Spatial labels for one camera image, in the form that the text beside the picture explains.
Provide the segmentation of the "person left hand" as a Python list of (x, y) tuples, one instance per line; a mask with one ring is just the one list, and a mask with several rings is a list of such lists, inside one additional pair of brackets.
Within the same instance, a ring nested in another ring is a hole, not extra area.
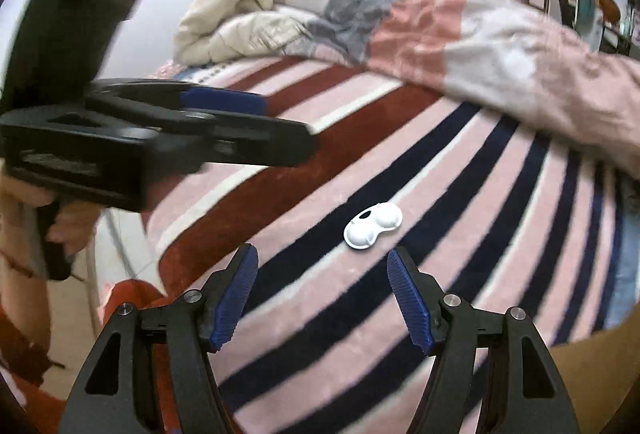
[(89, 244), (102, 206), (73, 201), (56, 212), (41, 233), (35, 209), (52, 204), (56, 194), (1, 171), (1, 307), (26, 340), (48, 350), (51, 312), (46, 279), (34, 270), (35, 254), (43, 241), (62, 246), (74, 255)]

